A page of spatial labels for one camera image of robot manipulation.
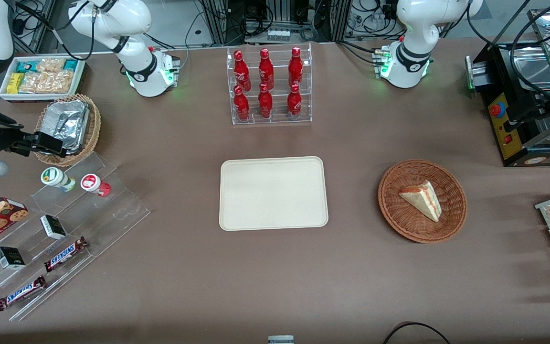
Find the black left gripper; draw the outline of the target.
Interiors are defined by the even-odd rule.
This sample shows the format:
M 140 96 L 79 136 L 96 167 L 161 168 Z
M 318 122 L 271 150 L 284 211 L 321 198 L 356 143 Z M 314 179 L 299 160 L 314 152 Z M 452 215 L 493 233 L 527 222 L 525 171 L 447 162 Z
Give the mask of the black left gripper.
M 548 120 L 550 129 L 550 102 L 514 102 L 506 107 L 506 115 L 507 133 L 537 120 Z

